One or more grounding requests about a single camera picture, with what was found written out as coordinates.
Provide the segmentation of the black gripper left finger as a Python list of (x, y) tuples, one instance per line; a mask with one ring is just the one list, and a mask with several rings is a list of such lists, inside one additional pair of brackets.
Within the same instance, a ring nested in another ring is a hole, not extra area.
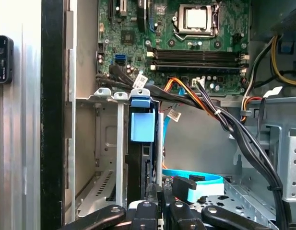
[(145, 200), (131, 202), (127, 209), (118, 205), (109, 205), (62, 228), (64, 230), (157, 230), (159, 191), (159, 185), (149, 184)]

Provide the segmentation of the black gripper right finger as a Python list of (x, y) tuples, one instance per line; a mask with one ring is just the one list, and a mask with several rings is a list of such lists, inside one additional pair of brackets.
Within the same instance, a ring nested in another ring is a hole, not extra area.
[(165, 230), (268, 230), (253, 220), (219, 206), (205, 206), (201, 211), (176, 200), (169, 189), (163, 190), (162, 211)]

